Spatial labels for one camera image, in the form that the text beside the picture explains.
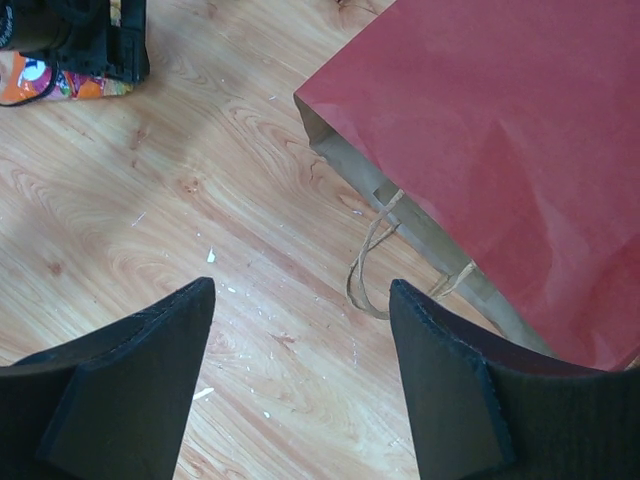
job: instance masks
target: snack package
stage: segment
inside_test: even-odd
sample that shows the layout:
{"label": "snack package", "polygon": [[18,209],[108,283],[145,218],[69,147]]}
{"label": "snack package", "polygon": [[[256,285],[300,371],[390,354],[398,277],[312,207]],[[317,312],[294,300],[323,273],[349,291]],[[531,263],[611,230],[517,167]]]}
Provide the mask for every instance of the snack package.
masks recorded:
{"label": "snack package", "polygon": [[[111,23],[120,24],[120,0],[111,0]],[[44,62],[17,52],[0,52],[0,104],[12,105],[34,98],[47,89],[52,69]],[[102,77],[60,71],[53,91],[44,100],[68,100],[125,95],[133,85]]]}

